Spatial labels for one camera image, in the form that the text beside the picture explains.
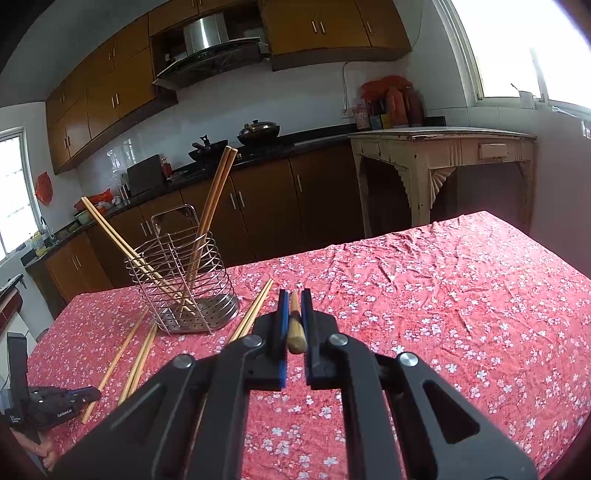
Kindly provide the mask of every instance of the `black countertop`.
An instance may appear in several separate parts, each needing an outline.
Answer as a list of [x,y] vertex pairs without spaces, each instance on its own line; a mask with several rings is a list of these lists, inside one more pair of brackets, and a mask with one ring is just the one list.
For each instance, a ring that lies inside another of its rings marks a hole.
[[[274,160],[280,160],[287,158],[292,155],[299,155],[307,153],[309,151],[321,150],[322,148],[329,148],[335,145],[343,145],[349,143],[348,135],[356,132],[355,124],[336,125],[335,127],[317,128],[314,130],[306,130],[303,132],[297,132],[289,135],[282,135],[279,137],[281,140],[281,148],[275,147],[269,154],[261,154],[256,157],[248,159],[237,159],[232,166],[232,171],[241,170],[243,168],[253,167],[261,165]],[[142,203],[149,202],[155,198],[166,195],[167,193],[176,192],[182,188],[185,188],[194,183],[205,181],[213,178],[215,175],[217,165],[213,165],[212,168],[200,170],[194,174],[183,175],[176,179],[172,179],[161,187],[151,189],[147,192],[134,195],[129,200],[126,200],[119,205],[110,208],[106,213],[105,217],[109,218],[118,213],[124,212],[130,208],[141,205]],[[78,234],[85,232],[89,228],[96,224],[95,221],[91,221],[87,225],[83,225],[67,238],[58,241],[55,245],[47,250],[40,257],[33,258],[29,263],[25,265],[25,269],[32,267],[39,260],[46,260],[53,253],[60,249],[63,245],[68,243]]]

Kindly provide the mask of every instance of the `plastic bag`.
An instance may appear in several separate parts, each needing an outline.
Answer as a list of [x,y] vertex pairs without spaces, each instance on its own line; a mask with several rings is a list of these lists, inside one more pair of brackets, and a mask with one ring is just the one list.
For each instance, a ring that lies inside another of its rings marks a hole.
[[53,186],[51,185],[51,178],[49,178],[46,171],[35,180],[35,197],[45,206],[51,203]]

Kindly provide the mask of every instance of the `wooden side table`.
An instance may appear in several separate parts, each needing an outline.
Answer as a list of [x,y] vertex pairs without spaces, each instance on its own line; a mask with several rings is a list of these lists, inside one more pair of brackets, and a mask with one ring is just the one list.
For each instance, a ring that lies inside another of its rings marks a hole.
[[535,137],[471,127],[418,127],[349,135],[359,181],[366,238],[369,226],[368,184],[361,160],[390,163],[400,175],[412,213],[412,226],[430,223],[433,202],[457,167],[515,162],[522,175],[520,218],[529,233],[535,193]]

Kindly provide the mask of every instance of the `window frame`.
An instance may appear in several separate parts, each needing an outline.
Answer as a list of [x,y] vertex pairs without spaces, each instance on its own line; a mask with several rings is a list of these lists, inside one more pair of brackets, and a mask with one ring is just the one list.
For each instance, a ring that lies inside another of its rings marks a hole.
[[[0,142],[10,140],[12,138],[19,139],[18,144],[21,153],[22,174],[25,177],[24,180],[25,186],[27,188],[27,195],[29,197],[29,205],[31,206],[31,211],[33,212],[33,218],[35,219],[35,224],[37,225],[37,231],[41,232],[41,212],[39,210],[37,198],[35,197],[33,188],[33,177],[31,176],[31,169],[29,168],[29,160],[27,154],[27,134],[25,128],[16,127],[0,132]],[[2,250],[4,250],[5,254],[5,257],[0,261],[1,265],[6,260],[12,258],[17,253],[17,249],[15,248],[10,252],[6,250],[6,247],[4,246],[4,239],[2,238],[2,232],[0,232],[0,245],[2,246]]]
[[[453,0],[433,0],[433,2],[441,17],[456,56],[457,66],[460,71],[464,94],[466,96],[466,106],[503,106],[521,108],[519,97],[487,97],[484,95],[476,57],[472,51],[472,46],[470,45],[470,40],[464,30],[460,15],[457,13],[456,7],[453,5]],[[574,116],[591,121],[591,108],[550,99],[543,73],[536,69],[536,74],[538,77],[540,93],[543,97],[534,97],[536,105],[542,107],[547,106],[547,109],[556,107]]]

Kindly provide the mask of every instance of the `cabinet door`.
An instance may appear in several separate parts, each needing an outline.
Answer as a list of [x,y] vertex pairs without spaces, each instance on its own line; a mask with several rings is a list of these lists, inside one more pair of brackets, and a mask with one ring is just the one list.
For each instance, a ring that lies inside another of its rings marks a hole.
[[113,46],[115,68],[117,69],[125,60],[148,48],[149,45],[148,15],[146,14],[115,34]]
[[199,0],[170,0],[148,12],[150,36],[199,15]]
[[[201,219],[211,184],[211,181],[203,181],[181,191],[184,202],[195,208],[199,219]],[[238,198],[230,178],[224,185],[213,215],[211,231],[226,267],[255,261],[244,219],[238,209]]]
[[273,55],[323,47],[314,0],[267,0],[261,16]]
[[56,282],[61,295],[68,303],[76,295],[88,291],[86,281],[74,259],[71,243],[61,247],[47,259],[47,268],[51,272],[51,276]]
[[[172,192],[140,205],[139,210],[148,224],[150,234],[152,236],[156,234],[151,222],[153,215],[166,212],[181,205],[184,205],[184,201],[180,192]],[[159,218],[158,224],[160,226],[159,235],[180,232],[193,226],[190,219],[180,210],[163,215]]]
[[363,238],[361,200],[350,145],[291,159],[306,248],[315,250]]
[[86,292],[110,290],[113,285],[107,278],[105,270],[100,266],[99,259],[92,249],[90,239],[86,233],[81,233],[70,241],[70,248],[74,253],[74,260],[84,277]]
[[64,117],[66,122],[66,139],[70,156],[76,155],[90,141],[88,128],[88,104],[86,98],[79,99]]
[[49,152],[53,169],[57,170],[70,160],[66,138],[66,121],[62,117],[54,125],[47,128],[47,139],[49,140]]
[[88,94],[88,126],[96,137],[119,120],[115,105],[115,73],[104,76],[86,87]]
[[232,181],[257,260],[305,250],[289,160],[237,171]]
[[97,79],[113,71],[115,68],[113,63],[114,45],[113,37],[111,37],[84,59],[83,70],[87,83],[96,82]]
[[[138,248],[148,240],[148,231],[142,225],[144,218],[138,207],[119,213],[107,221],[132,248]],[[123,288],[133,285],[133,279],[125,263],[126,255],[119,250],[105,231],[95,225],[87,230],[87,234],[96,257],[113,286]]]
[[410,51],[410,42],[392,0],[355,0],[372,47]]
[[120,118],[156,98],[153,80],[150,48],[143,49],[117,67],[115,103]]
[[318,8],[323,47],[369,47],[355,0],[320,0]]

